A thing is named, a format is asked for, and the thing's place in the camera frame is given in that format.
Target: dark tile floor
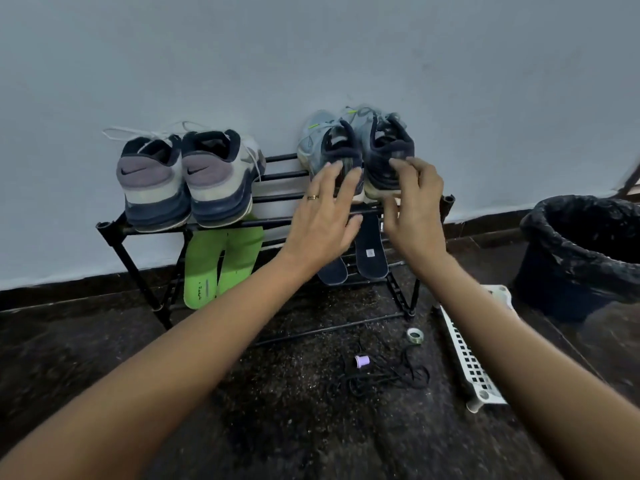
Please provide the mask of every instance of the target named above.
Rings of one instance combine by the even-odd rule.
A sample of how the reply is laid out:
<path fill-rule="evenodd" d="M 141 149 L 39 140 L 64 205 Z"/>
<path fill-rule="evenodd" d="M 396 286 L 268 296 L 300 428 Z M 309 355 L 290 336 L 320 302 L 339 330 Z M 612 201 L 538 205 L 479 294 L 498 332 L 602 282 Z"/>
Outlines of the dark tile floor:
<path fill-rule="evenodd" d="M 501 232 L 449 248 L 479 281 L 508 284 L 525 245 Z M 408 296 L 411 272 L 394 273 Z M 432 304 L 423 288 L 412 325 L 425 341 L 410 351 L 430 372 L 427 388 L 379 387 L 354 397 L 337 387 L 341 356 L 354 355 L 358 341 L 371 355 L 399 356 L 403 319 L 252 348 L 166 441 L 146 478 L 559 477 L 508 406 L 466 410 L 462 375 L 443 323 L 429 315 Z M 613 304 L 571 328 L 517 299 L 515 306 L 540 334 L 640 404 L 640 306 Z M 395 311 L 384 285 L 306 287 L 264 336 Z M 0 314 L 0 454 L 162 331 L 131 292 Z"/>

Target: forearm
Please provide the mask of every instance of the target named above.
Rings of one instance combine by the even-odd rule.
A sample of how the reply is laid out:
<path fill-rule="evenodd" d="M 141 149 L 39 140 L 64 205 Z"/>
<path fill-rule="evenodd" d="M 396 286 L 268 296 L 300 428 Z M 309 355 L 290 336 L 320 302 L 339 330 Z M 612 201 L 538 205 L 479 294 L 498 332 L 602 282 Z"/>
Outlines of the forearm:
<path fill-rule="evenodd" d="M 640 413 L 494 300 L 451 256 L 414 266 L 501 393 L 567 474 L 626 478 Z"/>
<path fill-rule="evenodd" d="M 122 478 L 139 473 L 309 277 L 279 255 L 34 430 L 0 463 L 0 478 Z"/>

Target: trash can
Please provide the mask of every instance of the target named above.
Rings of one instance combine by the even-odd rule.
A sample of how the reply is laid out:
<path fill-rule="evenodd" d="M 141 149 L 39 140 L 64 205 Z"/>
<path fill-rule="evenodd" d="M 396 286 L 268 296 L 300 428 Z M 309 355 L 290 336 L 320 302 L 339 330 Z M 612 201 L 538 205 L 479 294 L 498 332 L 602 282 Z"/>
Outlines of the trash can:
<path fill-rule="evenodd" d="M 594 196 L 539 202 L 520 228 L 529 241 L 514 281 L 526 304 L 583 322 L 610 301 L 640 300 L 640 207 Z"/>

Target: rack shelf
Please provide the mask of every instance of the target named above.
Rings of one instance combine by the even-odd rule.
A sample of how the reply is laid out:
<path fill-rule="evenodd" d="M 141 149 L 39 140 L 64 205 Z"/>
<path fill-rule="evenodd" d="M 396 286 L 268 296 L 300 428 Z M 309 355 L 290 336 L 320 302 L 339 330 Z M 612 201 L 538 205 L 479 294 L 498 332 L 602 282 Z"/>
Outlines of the rack shelf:
<path fill-rule="evenodd" d="M 274 157 L 268 157 L 267 163 L 272 162 L 280 162 L 280 161 L 288 161 L 295 160 L 297 158 L 295 153 L 290 153 L 287 155 L 277 155 Z M 306 177 L 308 176 L 308 172 L 306 170 L 300 171 L 287 171 L 282 173 L 272 173 L 267 174 L 262 177 L 263 182 L 273 181 L 273 180 L 283 180 L 288 178 L 297 178 L 297 177 Z M 270 203 L 270 202 L 279 202 L 279 201 L 288 201 L 288 200 L 299 200 L 304 196 L 304 193 L 287 193 L 280 195 L 269 195 L 269 196 L 256 196 L 253 197 L 253 203 Z M 455 199 L 453 196 L 443 197 L 440 201 L 440 215 L 441 220 L 444 220 L 446 215 L 449 213 L 453 202 Z M 359 205 L 356 209 L 352 209 L 352 215 L 354 214 L 375 214 L 377 216 L 382 215 L 382 207 L 379 205 Z M 287 226 L 291 224 L 291 217 L 270 217 L 268 219 L 256 219 L 251 221 L 240 221 L 235 224 L 231 224 L 224 228 L 244 228 L 244 227 L 255 227 L 261 226 L 263 229 L 273 229 L 277 227 Z M 131 256 L 127 252 L 127 250 L 123 246 L 124 240 L 130 235 L 146 235 L 152 233 L 142 233 L 139 232 L 127 222 L 127 219 L 122 213 L 120 217 L 111 222 L 100 222 L 97 224 L 96 229 L 102 235 L 104 240 L 107 242 L 110 247 L 116 252 L 117 256 L 122 261 L 123 265 L 131 275 L 132 279 L 137 284 L 140 292 L 145 298 L 146 302 L 151 307 L 153 313 L 156 315 L 156 318 L 162 323 L 165 330 L 171 329 L 173 326 L 171 322 L 171 313 L 174 310 L 178 310 L 180 308 L 185 308 L 184 304 L 178 303 L 178 296 L 180 295 L 180 291 L 182 290 L 182 285 L 184 283 L 184 256 L 187 250 L 187 245 L 191 240 L 193 233 L 199 230 L 207 230 L 206 228 L 201 227 L 197 223 L 187 223 L 180 227 L 176 227 L 173 229 L 168 229 L 160 232 L 153 233 L 182 233 L 184 236 L 184 244 L 182 245 L 182 249 L 180 251 L 180 256 L 176 262 L 175 267 L 173 268 L 172 275 L 169 279 L 169 282 L 166 284 L 166 288 L 164 290 L 163 296 L 158 298 L 155 293 L 151 290 L 148 283 L 142 278 L 140 274 L 140 270 L 131 259 Z M 274 239 L 271 241 L 266 241 L 262 244 L 261 251 L 265 251 L 270 248 L 279 247 L 284 243 L 285 239 Z M 345 252 L 343 257 L 345 258 L 353 258 L 354 247 L 352 246 L 350 249 Z M 324 327 L 324 328 L 316 328 L 313 330 L 306 330 L 297 333 L 289 333 L 287 330 L 282 330 L 280 334 L 276 337 L 268 337 L 268 338 L 258 338 L 253 346 L 261 346 L 272 344 L 275 342 L 280 342 L 283 340 L 291 340 L 299 337 L 307 337 L 309 335 L 313 335 L 316 333 L 329 332 L 340 330 L 342 328 L 347 328 L 350 326 L 358 326 L 361 324 L 376 322 L 380 320 L 386 320 L 391 318 L 405 317 L 407 320 L 412 319 L 415 316 L 415 307 L 418 302 L 418 295 L 420 289 L 420 281 L 416 279 L 413 286 L 413 293 L 410 302 L 407 302 L 406 298 L 400 286 L 396 282 L 396 279 L 393 275 L 392 270 L 398 266 L 404 266 L 404 261 L 397 261 L 393 263 L 389 263 L 389 274 L 383 280 L 365 280 L 359 276 L 357 273 L 350 273 L 347 281 L 343 283 L 341 286 L 363 286 L 363 285 L 373 285 L 378 283 L 386 283 L 387 287 L 396 302 L 398 307 L 398 311 L 393 314 L 384 315 L 381 317 L 373 317 L 367 318 L 364 320 L 347 322 L 342 325 Z M 311 282 L 307 283 L 305 286 L 317 286 L 321 285 L 320 282 L 316 279 L 313 279 Z"/>

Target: person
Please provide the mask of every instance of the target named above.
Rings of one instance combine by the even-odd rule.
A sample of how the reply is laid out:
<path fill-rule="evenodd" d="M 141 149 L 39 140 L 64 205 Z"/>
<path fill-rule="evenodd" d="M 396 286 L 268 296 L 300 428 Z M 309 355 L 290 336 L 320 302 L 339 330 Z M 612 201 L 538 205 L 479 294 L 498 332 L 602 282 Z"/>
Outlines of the person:
<path fill-rule="evenodd" d="M 419 159 L 391 160 L 400 208 L 385 201 L 384 229 L 443 304 L 524 425 L 562 473 L 639 475 L 640 411 L 562 354 L 450 256 L 440 224 L 443 182 Z M 323 168 L 297 208 L 286 243 L 267 265 L 176 327 L 37 427 L 0 462 L 0 479 L 132 479 L 188 412 L 218 384 L 260 329 L 354 240 L 349 218 L 361 169 Z"/>

